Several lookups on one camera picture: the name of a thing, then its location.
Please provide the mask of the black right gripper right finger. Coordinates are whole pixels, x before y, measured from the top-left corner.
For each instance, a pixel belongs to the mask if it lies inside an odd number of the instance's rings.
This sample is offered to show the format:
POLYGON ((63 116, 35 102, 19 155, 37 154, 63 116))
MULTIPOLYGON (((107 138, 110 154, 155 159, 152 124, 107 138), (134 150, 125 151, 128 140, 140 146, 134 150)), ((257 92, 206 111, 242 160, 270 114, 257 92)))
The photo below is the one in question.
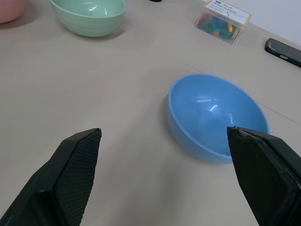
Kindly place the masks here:
POLYGON ((301 226, 301 157, 281 138, 227 128, 239 186, 259 226, 301 226))

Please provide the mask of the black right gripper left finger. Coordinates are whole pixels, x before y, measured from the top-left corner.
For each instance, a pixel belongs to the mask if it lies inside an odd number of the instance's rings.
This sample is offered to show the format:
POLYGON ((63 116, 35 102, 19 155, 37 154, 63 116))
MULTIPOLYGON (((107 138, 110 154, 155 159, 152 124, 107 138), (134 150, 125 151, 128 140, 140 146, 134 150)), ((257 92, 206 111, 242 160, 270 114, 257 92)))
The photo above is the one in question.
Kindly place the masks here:
POLYGON ((94 128, 63 140, 0 218, 0 226, 80 226, 101 137, 101 129, 94 128))

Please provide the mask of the blue plastic bowl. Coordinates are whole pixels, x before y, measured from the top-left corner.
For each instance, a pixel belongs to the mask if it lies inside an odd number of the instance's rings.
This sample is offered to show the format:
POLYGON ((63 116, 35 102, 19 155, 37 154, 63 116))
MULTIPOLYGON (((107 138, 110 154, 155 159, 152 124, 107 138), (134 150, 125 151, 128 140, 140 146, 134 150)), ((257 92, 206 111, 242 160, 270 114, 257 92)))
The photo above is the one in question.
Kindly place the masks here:
POLYGON ((167 95, 167 120, 178 144, 210 163, 232 163, 228 127, 270 133, 265 113, 248 93, 205 73, 188 74, 173 83, 167 95))

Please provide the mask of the black smartphone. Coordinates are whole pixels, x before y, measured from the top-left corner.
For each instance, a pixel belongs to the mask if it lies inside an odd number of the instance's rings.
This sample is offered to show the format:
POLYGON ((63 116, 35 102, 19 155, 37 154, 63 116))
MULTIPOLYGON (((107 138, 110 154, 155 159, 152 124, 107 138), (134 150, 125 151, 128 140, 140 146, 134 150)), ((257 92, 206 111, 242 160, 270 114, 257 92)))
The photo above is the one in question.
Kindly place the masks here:
POLYGON ((282 60, 285 60, 301 68, 301 50, 286 45, 275 39, 269 38, 264 46, 264 50, 282 60))

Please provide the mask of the clear box of coloured clips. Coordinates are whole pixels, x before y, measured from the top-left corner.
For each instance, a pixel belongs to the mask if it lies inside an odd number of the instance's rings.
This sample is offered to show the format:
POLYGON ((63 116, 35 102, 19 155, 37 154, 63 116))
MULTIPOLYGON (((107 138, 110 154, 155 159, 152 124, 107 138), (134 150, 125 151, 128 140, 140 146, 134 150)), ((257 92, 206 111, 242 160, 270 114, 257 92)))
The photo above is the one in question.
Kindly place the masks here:
POLYGON ((224 0, 210 0, 203 6, 196 22, 196 28, 235 45, 250 18, 250 13, 224 0))

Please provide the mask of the green plastic bowl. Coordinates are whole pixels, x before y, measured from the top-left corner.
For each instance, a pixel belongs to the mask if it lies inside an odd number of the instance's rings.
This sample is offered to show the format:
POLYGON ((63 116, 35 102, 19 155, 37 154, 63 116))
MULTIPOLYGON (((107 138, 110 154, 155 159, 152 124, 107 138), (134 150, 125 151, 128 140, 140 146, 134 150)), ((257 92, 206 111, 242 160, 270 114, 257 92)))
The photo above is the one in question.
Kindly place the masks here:
POLYGON ((103 37, 122 23, 124 0, 49 0, 59 22, 85 37, 103 37))

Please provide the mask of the red plastic bowl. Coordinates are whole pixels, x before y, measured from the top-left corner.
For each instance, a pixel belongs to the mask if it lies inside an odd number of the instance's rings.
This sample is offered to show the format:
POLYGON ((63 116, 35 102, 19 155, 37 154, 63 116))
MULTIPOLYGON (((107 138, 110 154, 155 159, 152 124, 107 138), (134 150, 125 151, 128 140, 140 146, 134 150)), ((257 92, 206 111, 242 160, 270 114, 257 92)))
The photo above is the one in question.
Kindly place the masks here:
POLYGON ((0 24, 19 18, 25 11, 27 0, 0 0, 0 24))

